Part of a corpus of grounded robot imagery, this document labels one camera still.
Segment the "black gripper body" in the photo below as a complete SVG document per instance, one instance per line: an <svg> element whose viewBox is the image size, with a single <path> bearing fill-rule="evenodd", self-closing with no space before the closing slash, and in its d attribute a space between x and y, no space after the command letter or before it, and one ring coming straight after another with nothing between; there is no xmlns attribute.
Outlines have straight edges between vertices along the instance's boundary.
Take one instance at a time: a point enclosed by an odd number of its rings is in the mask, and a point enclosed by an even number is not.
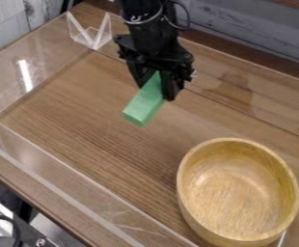
<svg viewBox="0 0 299 247"><path fill-rule="evenodd" d="M180 45L178 30L164 18L140 25L129 25L129 32L113 38L119 56L128 62L150 62L158 71L171 71L191 81L195 73L194 55Z"/></svg>

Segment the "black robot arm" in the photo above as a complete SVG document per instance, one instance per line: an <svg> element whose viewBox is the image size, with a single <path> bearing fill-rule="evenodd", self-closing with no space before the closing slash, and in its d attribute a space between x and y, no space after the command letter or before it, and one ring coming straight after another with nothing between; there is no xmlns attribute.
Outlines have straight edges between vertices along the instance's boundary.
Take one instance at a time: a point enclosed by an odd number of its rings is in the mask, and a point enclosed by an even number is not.
<svg viewBox="0 0 299 247"><path fill-rule="evenodd" d="M116 35L119 56L142 88L155 72L162 77L163 98L174 101L184 83L195 76L194 55L179 42L178 0L120 0L121 19L129 32Z"/></svg>

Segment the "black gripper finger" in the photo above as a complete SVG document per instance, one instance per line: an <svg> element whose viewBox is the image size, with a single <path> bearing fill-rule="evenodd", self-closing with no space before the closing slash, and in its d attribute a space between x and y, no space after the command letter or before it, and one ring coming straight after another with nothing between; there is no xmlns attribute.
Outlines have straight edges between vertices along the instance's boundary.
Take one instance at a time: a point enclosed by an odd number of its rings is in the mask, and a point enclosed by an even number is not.
<svg viewBox="0 0 299 247"><path fill-rule="evenodd" d="M150 62L128 62L128 68L133 81L138 87L142 88L147 81L151 79L154 73L156 72L156 69L152 67L152 64Z"/></svg>
<svg viewBox="0 0 299 247"><path fill-rule="evenodd" d="M184 80L171 71L163 70L162 76L162 93L167 101L174 101L179 92L184 89Z"/></svg>

